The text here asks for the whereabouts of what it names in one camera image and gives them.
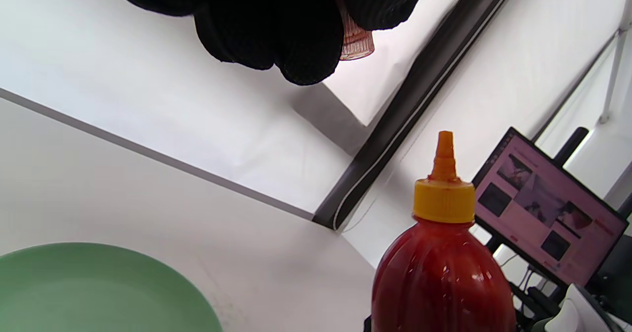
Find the person's left hand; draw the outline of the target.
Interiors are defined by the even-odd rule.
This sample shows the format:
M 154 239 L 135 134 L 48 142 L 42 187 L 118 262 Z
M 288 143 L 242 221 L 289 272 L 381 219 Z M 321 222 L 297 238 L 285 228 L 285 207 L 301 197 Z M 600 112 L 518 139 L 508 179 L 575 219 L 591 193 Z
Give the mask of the person's left hand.
M 163 15 L 194 18 L 205 50 L 255 70 L 276 66 L 298 86 L 334 73 L 345 30 L 339 5 L 363 30 L 390 30 L 419 0 L 127 0 Z

